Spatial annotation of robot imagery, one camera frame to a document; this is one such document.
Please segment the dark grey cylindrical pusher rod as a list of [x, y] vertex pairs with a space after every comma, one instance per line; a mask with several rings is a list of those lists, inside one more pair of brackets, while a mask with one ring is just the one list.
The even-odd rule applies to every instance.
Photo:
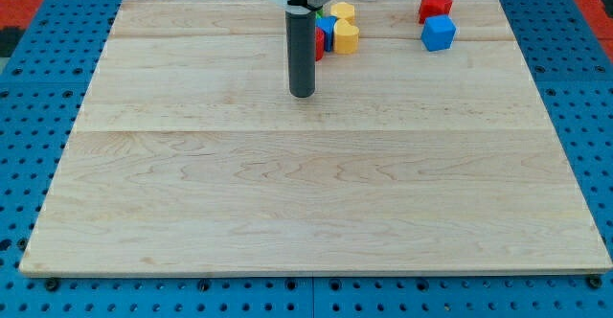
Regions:
[[296, 98], [315, 92], [315, 13], [285, 14], [289, 91]]

